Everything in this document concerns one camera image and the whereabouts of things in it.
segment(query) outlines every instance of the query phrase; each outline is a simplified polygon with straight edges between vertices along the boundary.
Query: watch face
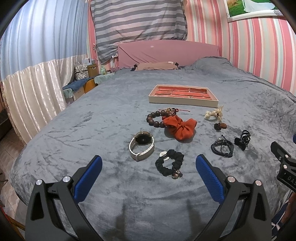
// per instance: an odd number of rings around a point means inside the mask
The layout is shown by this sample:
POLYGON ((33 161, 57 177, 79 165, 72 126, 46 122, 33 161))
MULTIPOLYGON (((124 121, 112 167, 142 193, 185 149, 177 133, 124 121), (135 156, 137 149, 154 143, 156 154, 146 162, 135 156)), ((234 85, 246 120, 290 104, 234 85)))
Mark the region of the watch face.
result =
POLYGON ((152 136, 148 132, 140 132, 136 135, 136 142, 139 145, 147 145, 152 142, 152 136))

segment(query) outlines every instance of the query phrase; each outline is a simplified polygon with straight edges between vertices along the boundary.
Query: white dress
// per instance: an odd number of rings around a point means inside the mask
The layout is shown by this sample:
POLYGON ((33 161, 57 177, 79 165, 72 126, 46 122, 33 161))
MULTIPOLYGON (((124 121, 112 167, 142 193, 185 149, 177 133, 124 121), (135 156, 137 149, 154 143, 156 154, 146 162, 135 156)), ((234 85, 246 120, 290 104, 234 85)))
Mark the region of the white dress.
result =
POLYGON ((242 0, 245 12, 255 12, 262 10, 271 10, 275 8, 275 5, 270 2, 253 2, 252 0, 242 0))

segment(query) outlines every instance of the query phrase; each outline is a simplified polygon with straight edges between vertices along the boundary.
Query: blue gripper pad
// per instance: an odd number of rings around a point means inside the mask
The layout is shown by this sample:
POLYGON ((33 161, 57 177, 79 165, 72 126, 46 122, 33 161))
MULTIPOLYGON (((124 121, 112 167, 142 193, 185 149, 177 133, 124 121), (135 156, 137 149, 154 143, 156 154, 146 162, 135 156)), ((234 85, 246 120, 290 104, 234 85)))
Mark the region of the blue gripper pad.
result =
POLYGON ((213 200, 222 204, 224 201, 224 187, 212 171, 207 160, 205 160, 205 157, 198 155, 195 165, 213 200))
POLYGON ((87 168, 85 173, 79 179, 74 187, 74 201, 78 204, 85 200, 92 185, 96 181, 103 167, 103 161, 100 156, 96 156, 95 160, 87 168))

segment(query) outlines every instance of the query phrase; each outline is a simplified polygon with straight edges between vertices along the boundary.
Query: framed photo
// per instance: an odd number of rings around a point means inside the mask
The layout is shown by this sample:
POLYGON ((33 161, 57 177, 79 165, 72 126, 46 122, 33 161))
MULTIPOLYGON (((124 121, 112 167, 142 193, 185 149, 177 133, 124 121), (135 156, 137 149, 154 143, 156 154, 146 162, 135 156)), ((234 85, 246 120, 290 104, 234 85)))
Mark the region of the framed photo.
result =
POLYGON ((270 0, 224 0, 228 22, 264 16, 283 16, 270 0))

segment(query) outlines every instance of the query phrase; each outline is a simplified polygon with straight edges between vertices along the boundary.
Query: gray velvet bedspread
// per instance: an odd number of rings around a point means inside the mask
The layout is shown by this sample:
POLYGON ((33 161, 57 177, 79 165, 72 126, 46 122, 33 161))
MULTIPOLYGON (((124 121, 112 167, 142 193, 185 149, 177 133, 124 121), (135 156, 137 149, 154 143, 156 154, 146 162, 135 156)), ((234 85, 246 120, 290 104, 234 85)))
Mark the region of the gray velvet bedspread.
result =
POLYGON ((279 209, 289 190, 276 180, 279 161, 270 144, 277 141, 295 154, 295 102, 291 93, 221 57, 203 58, 181 70, 123 69, 59 113, 28 143, 14 163, 11 182, 28 203, 37 179, 60 181, 99 155, 102 172, 79 206, 104 240, 190 241, 218 207, 195 169, 196 156, 201 153, 226 176, 248 183, 262 180, 271 214, 279 209), (204 119, 212 108, 150 104, 148 95, 157 84, 208 87, 219 106, 224 106, 227 129, 217 132, 213 128, 216 121, 204 119), (147 114, 167 107, 190 110, 178 115, 184 121, 197 120, 191 140, 179 142, 164 129, 148 125, 147 114), (212 153, 210 146, 221 134, 234 141, 244 129, 252 135, 244 152, 235 146, 232 158, 212 153), (154 136, 155 150, 148 159, 136 162, 128 144, 140 130, 154 136), (168 149, 184 154, 183 177, 177 180, 162 176, 155 167, 159 153, 168 149))

